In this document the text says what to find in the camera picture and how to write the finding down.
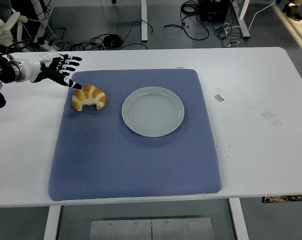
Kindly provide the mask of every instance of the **shoe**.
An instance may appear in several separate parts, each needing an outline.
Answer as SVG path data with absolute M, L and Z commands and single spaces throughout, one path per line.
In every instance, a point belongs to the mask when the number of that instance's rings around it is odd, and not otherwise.
M 286 4 L 283 8 L 282 12 L 291 20 L 295 22 L 302 22 L 302 16 L 299 14 L 299 7 L 298 6 L 289 6 Z

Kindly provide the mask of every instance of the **padded mat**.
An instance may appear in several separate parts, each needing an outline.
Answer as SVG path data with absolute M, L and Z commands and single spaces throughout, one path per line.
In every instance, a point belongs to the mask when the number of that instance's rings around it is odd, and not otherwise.
M 194 70 L 145 69 L 77 72 L 72 79 L 105 91 L 101 110 L 73 109 L 69 89 L 54 152 L 52 200 L 178 196 L 217 193 L 222 185 L 203 92 Z M 133 91 L 156 86 L 183 102 L 185 116 L 172 133 L 140 136 L 121 108 Z

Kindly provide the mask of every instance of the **tape mark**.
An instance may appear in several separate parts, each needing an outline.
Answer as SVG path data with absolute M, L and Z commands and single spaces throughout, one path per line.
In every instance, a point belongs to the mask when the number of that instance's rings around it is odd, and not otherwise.
M 270 111 L 265 111 L 262 113 L 262 116 L 265 117 L 268 121 L 270 121 L 275 127 L 280 128 L 284 123 L 281 122 L 278 117 L 270 112 Z
M 224 99 L 223 99 L 219 94 L 215 95 L 214 97 L 215 97 L 215 98 L 217 99 L 217 101 L 219 101 L 219 102 L 224 101 Z

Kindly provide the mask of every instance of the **floor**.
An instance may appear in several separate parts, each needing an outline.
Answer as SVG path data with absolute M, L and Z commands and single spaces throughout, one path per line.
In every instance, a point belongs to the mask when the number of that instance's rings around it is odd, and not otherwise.
M 214 29 L 221 23 L 204 22 L 207 30 L 194 17 L 185 20 L 191 27 L 190 36 L 205 38 L 197 41 L 188 38 L 180 29 L 164 28 L 164 25 L 179 24 L 182 0 L 148 0 L 149 40 L 143 43 L 148 49 L 191 49 L 222 48 L 221 40 L 214 36 Z M 272 0 L 251 0 L 245 21 L 250 25 L 254 14 L 272 3 Z M 286 2 L 282 1 L 258 13 L 250 29 L 251 38 L 246 40 L 232 36 L 233 48 L 281 47 L 292 59 L 302 77 L 302 23 L 294 23 L 281 12 Z M 102 34 L 117 34 L 123 39 L 127 36 L 132 23 L 140 19 L 139 0 L 52 0 L 54 6 L 51 21 L 52 28 L 67 29 L 63 41 L 79 43 Z M 226 23 L 236 26 L 234 15 L 228 11 Z M 232 35 L 239 33 L 232 29 Z M 139 45 L 140 23 L 136 22 L 124 41 L 124 50 L 145 49 Z M 302 202 L 261 203 L 261 198 L 241 199 L 243 213 L 251 240 L 254 239 L 290 239 L 302 240 Z M 227 210 L 227 201 L 155 202 L 110 205 L 68 206 L 62 208 L 59 240 L 89 239 L 91 220 L 132 219 L 152 217 L 205 216 L 212 217 L 216 239 L 235 239 L 234 230 Z M 48 207 L 0 208 L 0 240 L 43 239 Z

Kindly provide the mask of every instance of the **plate rim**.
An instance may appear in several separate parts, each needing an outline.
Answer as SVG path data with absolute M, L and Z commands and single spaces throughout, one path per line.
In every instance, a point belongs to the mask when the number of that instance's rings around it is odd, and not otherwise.
M 136 93 L 137 91 L 140 91 L 140 90 L 142 90 L 142 89 L 149 89 L 149 88 L 153 88 L 153 89 L 161 89 L 161 90 L 167 91 L 167 92 L 169 92 L 170 94 L 174 95 L 175 98 L 178 100 L 178 102 L 181 104 L 181 109 L 183 110 L 183 115 L 182 115 L 181 118 L 180 118 L 181 120 L 179 121 L 179 123 L 177 124 L 177 126 L 176 126 L 174 129 L 170 130 L 169 132 L 167 132 L 167 133 L 165 133 L 165 134 L 161 134 L 161 135 L 151 135 L 151 136 L 150 136 L 150 135 L 145 135 L 145 134 L 143 134 L 143 133 L 141 133 L 141 132 L 139 132 L 139 131 L 136 131 L 135 129 L 132 129 L 131 125 L 127 123 L 127 120 L 126 120 L 125 117 L 124 117 L 124 115 L 127 116 L 126 114 L 123 114 L 123 113 L 124 113 L 124 105 L 125 105 L 126 102 L 128 102 L 130 96 L 132 96 L 132 95 L 133 95 L 134 93 Z M 122 111 L 121 111 L 121 114 L 122 114 L 122 118 L 123 118 L 124 123 L 125 123 L 125 124 L 126 124 L 133 132 L 135 132 L 135 133 L 137 133 L 137 134 L 139 134 L 139 135 L 141 135 L 141 136 L 143 136 L 143 137 L 148 137 L 148 138 L 150 138 L 150 137 L 151 137 L 151 138 L 159 138 L 159 137 L 163 137 L 163 136 L 165 136 L 165 135 L 168 135 L 168 134 L 172 133 L 173 131 L 175 131 L 175 130 L 181 125 L 181 123 L 182 123 L 182 121 L 183 121 L 183 119 L 184 119 L 184 115 L 185 115 L 185 108 L 184 108 L 184 104 L 183 104 L 182 100 L 180 99 L 180 97 L 177 96 L 173 91 L 171 91 L 171 90 L 169 90 L 169 89 L 167 89 L 167 88 L 161 87 L 161 86 L 145 86 L 145 87 L 141 87 L 141 88 L 136 89 L 135 91 L 131 92 L 131 93 L 125 98 L 125 100 L 124 100 L 124 102 L 123 102 L 123 104 L 122 104 Z

